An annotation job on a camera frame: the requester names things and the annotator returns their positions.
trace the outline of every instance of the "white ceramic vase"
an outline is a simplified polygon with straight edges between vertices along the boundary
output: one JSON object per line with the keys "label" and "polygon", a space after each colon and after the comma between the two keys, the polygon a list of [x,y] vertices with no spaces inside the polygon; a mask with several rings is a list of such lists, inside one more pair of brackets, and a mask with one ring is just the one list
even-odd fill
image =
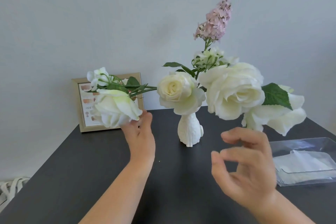
{"label": "white ceramic vase", "polygon": [[196,113],[182,115],[178,123],[177,134],[180,141],[187,147],[192,147],[203,136],[203,127],[196,118]]}

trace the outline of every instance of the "white rose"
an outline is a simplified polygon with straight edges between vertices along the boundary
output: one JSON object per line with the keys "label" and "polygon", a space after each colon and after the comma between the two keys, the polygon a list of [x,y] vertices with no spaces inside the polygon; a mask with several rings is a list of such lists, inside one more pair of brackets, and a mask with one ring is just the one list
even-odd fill
{"label": "white rose", "polygon": [[268,125],[285,136],[294,125],[305,120],[307,115],[301,108],[305,97],[290,94],[292,90],[288,86],[279,85],[279,87],[288,92],[293,111],[280,105],[259,105],[244,114],[244,119],[241,122],[243,126],[263,131],[263,125]]}
{"label": "white rose", "polygon": [[205,100],[204,91],[197,88],[197,85],[196,80],[188,73],[170,72],[157,86],[160,105],[174,108],[174,113],[178,115],[196,112]]}
{"label": "white rose", "polygon": [[224,52],[211,48],[203,52],[196,52],[192,64],[197,68],[210,69],[215,66],[230,64],[235,65],[239,62],[237,57],[225,57]]}
{"label": "white rose", "polygon": [[120,90],[98,89],[97,92],[100,94],[91,113],[105,127],[116,128],[131,120],[139,120],[142,110],[128,94]]}
{"label": "white rose", "polygon": [[224,120],[237,119],[264,102],[263,80],[260,71],[248,63],[217,66],[199,76],[199,82],[207,89],[208,111]]}
{"label": "white rose", "polygon": [[107,86],[109,84],[110,76],[105,67],[96,69],[93,72],[89,71],[86,75],[89,82],[91,82],[92,90],[97,90],[97,85]]}

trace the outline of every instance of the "lilac flower cluster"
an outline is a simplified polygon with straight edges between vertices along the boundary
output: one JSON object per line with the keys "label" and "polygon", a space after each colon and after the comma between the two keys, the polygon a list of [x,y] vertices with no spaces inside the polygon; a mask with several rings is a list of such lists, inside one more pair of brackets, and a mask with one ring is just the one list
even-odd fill
{"label": "lilac flower cluster", "polygon": [[198,25],[194,39],[199,37],[211,42],[220,40],[225,34],[231,11],[230,0],[221,0],[217,7],[206,15],[207,21]]}

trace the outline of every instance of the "table surface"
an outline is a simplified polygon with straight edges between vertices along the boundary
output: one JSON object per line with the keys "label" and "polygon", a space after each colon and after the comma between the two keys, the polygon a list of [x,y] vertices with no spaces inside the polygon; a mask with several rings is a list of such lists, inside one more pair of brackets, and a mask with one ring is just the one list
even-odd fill
{"label": "table surface", "polygon": [[[222,193],[211,176],[212,150],[230,147],[220,133],[240,126],[202,107],[197,117],[204,128],[200,143],[187,148],[179,141],[180,116],[172,109],[153,110],[156,158],[132,223],[256,223],[245,209]],[[306,119],[286,137],[265,128],[270,141],[336,136]],[[120,129],[65,139],[27,185],[0,214],[0,223],[78,223],[110,186],[129,160]],[[234,171],[236,164],[229,163]],[[282,187],[278,190],[317,224],[336,221],[336,183]]]}

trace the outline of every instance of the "picture frame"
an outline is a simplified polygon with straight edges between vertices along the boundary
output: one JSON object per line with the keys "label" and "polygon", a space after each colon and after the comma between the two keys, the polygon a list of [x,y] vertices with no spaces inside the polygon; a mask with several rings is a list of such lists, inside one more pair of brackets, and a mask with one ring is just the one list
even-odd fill
{"label": "picture frame", "polygon": [[[132,76],[136,78],[141,84],[140,73],[129,73],[116,76],[119,77],[120,79],[128,79],[129,77]],[[114,128],[106,128],[101,122],[95,120],[94,117],[90,114],[90,109],[92,108],[95,102],[95,96],[99,95],[99,93],[85,92],[85,90],[88,91],[91,88],[90,82],[87,80],[87,78],[72,79],[72,82],[73,82],[74,94],[76,97],[76,107],[77,107],[80,132],[114,129]],[[142,99],[142,94],[137,95],[137,99],[135,100],[135,102],[138,104],[138,107],[140,109],[144,109],[144,101]]]}

